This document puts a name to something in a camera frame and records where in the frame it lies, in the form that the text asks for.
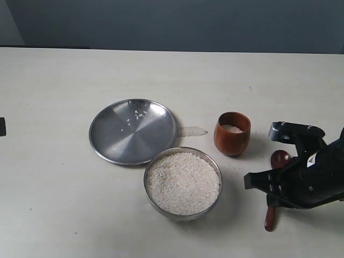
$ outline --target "table surface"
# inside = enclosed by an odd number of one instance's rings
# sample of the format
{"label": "table surface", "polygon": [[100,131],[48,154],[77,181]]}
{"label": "table surface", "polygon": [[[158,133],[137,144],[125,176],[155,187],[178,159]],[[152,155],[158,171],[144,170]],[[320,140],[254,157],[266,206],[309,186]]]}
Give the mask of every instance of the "table surface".
{"label": "table surface", "polygon": [[[264,53],[0,49],[0,257],[341,257],[344,205],[281,209],[264,230],[265,194],[243,176],[269,169],[272,121],[311,124],[336,140],[344,125],[344,56]],[[146,98],[180,126],[208,134],[178,138],[219,165],[224,188],[206,217],[174,223],[148,203],[145,166],[121,167],[91,148],[88,130],[107,105]],[[252,122],[246,151],[220,154],[220,114]]]}

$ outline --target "uncooked rice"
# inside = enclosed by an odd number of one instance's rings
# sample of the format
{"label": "uncooked rice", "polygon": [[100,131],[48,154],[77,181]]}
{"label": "uncooked rice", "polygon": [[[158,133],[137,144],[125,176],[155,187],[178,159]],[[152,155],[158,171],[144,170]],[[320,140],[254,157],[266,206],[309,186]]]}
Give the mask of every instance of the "uncooked rice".
{"label": "uncooked rice", "polygon": [[223,125],[222,127],[231,133],[242,133],[242,130],[234,125]]}
{"label": "uncooked rice", "polygon": [[147,175],[150,198],[165,211],[192,215],[217,199],[220,180],[215,170],[191,153],[176,153],[158,160]]}

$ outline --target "wooden cup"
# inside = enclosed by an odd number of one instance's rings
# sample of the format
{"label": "wooden cup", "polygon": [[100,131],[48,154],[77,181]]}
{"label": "wooden cup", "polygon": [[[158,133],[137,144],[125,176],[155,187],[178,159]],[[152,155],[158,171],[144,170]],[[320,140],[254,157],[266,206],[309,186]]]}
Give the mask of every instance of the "wooden cup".
{"label": "wooden cup", "polygon": [[[232,133],[224,129],[223,125],[233,125],[242,130],[242,133]],[[242,113],[223,113],[216,124],[214,143],[217,149],[225,155],[236,156],[247,147],[251,132],[251,122]]]}

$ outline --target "metal bowl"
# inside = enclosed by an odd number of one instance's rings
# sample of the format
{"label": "metal bowl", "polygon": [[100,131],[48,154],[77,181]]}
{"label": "metal bowl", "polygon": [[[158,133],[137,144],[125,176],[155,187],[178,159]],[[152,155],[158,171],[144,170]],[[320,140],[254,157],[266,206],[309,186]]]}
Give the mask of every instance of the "metal bowl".
{"label": "metal bowl", "polygon": [[127,99],[96,116],[89,140],[105,160],[133,166],[147,163],[172,147],[177,132],[177,120],[165,106],[147,99]]}
{"label": "metal bowl", "polygon": [[[220,181],[220,188],[219,188],[218,196],[217,196],[216,200],[213,202],[213,204],[210,205],[204,211],[201,211],[199,213],[192,214],[192,215],[173,214],[173,213],[170,213],[170,212],[165,211],[162,208],[160,208],[150,198],[150,196],[148,194],[148,191],[147,191],[147,176],[148,176],[149,170],[154,165],[154,163],[156,163],[159,159],[161,159],[161,158],[163,158],[165,156],[169,156],[169,155],[175,154],[175,153],[191,153],[191,154],[193,154],[193,155],[195,155],[195,156],[205,160],[215,170],[216,174],[218,175],[219,181]],[[167,218],[169,218],[171,220],[174,220],[174,221],[194,220],[194,219],[198,219],[198,218],[206,215],[208,212],[210,212],[215,207],[217,201],[219,200],[219,197],[220,197],[221,191],[222,191],[222,184],[223,184],[222,174],[221,174],[221,171],[220,171],[219,167],[216,165],[216,163],[208,155],[206,155],[204,152],[201,152],[200,150],[197,150],[197,149],[194,149],[194,148],[188,148],[188,147],[171,148],[171,149],[167,149],[167,150],[161,152],[155,158],[153,158],[152,161],[149,163],[148,167],[146,168],[145,175],[144,175],[144,186],[145,186],[145,190],[146,190],[146,196],[147,196],[150,204],[157,210],[157,212],[159,212],[160,214],[162,214],[165,217],[167,217]]]}

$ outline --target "metal plate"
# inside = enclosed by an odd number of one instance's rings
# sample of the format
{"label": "metal plate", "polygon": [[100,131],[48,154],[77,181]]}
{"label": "metal plate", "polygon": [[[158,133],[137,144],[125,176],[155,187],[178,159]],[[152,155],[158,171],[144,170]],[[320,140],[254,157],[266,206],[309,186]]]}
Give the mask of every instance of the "metal plate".
{"label": "metal plate", "polygon": [[128,99],[96,116],[89,139],[102,158],[132,166],[149,162],[170,148],[177,132],[177,120],[166,107],[146,99]]}

